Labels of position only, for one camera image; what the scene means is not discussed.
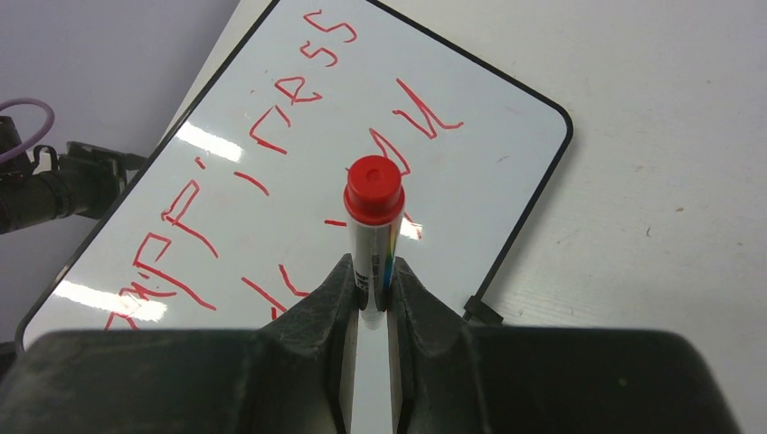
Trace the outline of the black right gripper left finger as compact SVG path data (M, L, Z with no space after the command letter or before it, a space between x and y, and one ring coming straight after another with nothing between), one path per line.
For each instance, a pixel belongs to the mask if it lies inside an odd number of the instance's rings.
M346 433L357 297L343 256L259 329L62 331L1 384L4 433Z

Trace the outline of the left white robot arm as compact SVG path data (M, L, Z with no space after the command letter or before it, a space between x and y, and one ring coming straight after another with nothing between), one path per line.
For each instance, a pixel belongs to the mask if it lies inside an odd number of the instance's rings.
M98 220L128 186L143 156L81 142L59 154L37 145L1 164L1 232L29 228L72 215Z

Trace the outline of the white marker pen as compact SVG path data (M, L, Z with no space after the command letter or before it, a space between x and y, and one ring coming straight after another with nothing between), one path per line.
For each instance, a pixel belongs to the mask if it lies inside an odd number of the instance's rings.
M347 172L343 200L359 310L376 330L388 308L393 264L405 205L398 166L383 156L364 156Z

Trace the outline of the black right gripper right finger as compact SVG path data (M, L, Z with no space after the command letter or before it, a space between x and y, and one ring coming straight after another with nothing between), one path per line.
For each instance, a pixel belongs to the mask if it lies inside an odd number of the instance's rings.
M472 325L393 266L396 433L736 433L701 354L658 330Z

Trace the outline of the white whiteboard with black frame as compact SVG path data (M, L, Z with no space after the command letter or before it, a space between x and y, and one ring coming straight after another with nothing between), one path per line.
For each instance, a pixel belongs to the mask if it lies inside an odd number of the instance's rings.
M573 136L559 105L378 1L274 1L20 324L265 326L349 251L359 157L403 177L397 252L462 312Z

